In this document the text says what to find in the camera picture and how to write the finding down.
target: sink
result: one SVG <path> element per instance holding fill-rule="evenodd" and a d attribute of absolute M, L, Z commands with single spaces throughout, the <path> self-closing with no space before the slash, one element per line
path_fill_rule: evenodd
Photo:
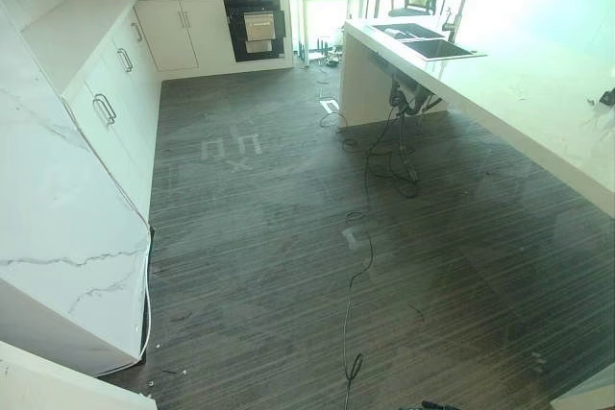
<path fill-rule="evenodd" d="M 469 58 L 477 56 L 476 52 L 469 52 L 468 50 L 457 47 L 451 42 L 442 38 L 435 38 L 430 40 L 401 40 L 403 45 L 411 48 L 424 60 L 447 60 L 450 58 Z"/>
<path fill-rule="evenodd" d="M 420 24 L 403 23 L 403 24 L 381 24 L 373 26 L 385 34 L 397 39 L 416 39 L 416 38 L 439 38 L 443 37 L 439 33 L 435 33 Z"/>

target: white marble countertop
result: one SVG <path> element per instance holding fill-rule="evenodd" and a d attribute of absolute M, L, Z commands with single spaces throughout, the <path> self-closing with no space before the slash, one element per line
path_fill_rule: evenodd
<path fill-rule="evenodd" d="M 56 92 L 69 98 L 137 0 L 66 0 L 22 31 Z"/>
<path fill-rule="evenodd" d="M 438 31 L 435 21 L 355 19 L 346 31 L 615 217 L 615 108 L 598 102 L 615 86 L 615 64 L 487 26 L 456 41 L 487 56 L 427 62 L 369 26 L 414 22 Z"/>
<path fill-rule="evenodd" d="M 135 1 L 66 0 L 22 31 L 59 95 L 86 73 L 89 63 L 98 57 L 99 46 Z"/>

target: gooseneck faucet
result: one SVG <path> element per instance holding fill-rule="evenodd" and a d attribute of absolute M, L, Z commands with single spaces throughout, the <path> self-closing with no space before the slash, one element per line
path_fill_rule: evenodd
<path fill-rule="evenodd" d="M 459 29 L 459 24 L 461 23 L 461 16 L 463 15 L 463 7 L 465 6 L 465 1 L 466 0 L 461 0 L 461 3 L 459 4 L 459 11 L 455 15 L 455 20 L 452 23 L 450 23 L 449 18 L 447 18 L 445 23 L 442 25 L 442 31 L 450 32 L 449 42 L 451 43 L 455 43 L 455 37 L 457 35 L 457 30 Z"/>

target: gray wood-grain floor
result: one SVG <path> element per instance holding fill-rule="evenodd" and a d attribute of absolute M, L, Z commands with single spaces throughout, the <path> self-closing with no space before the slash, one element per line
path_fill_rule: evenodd
<path fill-rule="evenodd" d="M 370 176 L 371 213 L 347 223 L 366 207 L 364 156 L 348 151 L 383 124 L 320 128 L 318 95 L 338 81 L 312 66 L 163 85 L 152 338 L 144 365 L 106 380 L 160 410 L 341 408 L 367 231 L 353 409 L 546 409 L 612 362 L 613 220 L 450 111 L 408 121 L 420 196 Z"/>

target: built-in oven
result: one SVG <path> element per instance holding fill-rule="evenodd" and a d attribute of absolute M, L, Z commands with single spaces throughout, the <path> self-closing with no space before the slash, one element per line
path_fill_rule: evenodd
<path fill-rule="evenodd" d="M 283 58 L 286 26 L 280 0 L 224 0 L 236 61 Z"/>

